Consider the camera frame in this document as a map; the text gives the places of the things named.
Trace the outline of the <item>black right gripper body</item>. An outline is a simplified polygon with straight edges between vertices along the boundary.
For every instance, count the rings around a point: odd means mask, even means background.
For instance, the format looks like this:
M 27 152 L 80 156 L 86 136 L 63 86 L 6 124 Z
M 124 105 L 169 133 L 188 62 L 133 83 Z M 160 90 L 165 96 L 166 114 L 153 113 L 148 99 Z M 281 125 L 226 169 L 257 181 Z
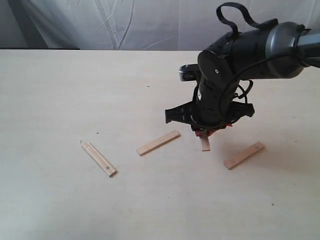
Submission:
M 165 110 L 165 122 L 178 122 L 191 126 L 193 131 L 220 130 L 242 117 L 252 117 L 255 109 L 247 94 L 236 93 L 239 83 L 223 92 L 217 87 L 198 84 L 190 102 Z

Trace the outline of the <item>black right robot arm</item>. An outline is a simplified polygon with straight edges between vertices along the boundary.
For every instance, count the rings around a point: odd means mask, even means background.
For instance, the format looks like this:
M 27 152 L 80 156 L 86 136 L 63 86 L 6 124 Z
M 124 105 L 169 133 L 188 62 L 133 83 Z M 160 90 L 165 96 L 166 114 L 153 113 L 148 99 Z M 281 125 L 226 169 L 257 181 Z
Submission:
M 197 134 L 211 134 L 253 116 L 248 102 L 254 80 L 292 79 L 307 67 L 320 66 L 320 31 L 294 22 L 232 36 L 227 33 L 201 51 L 197 63 L 179 69 L 183 82 L 195 81 L 190 102 L 165 111 L 165 121 L 191 126 Z

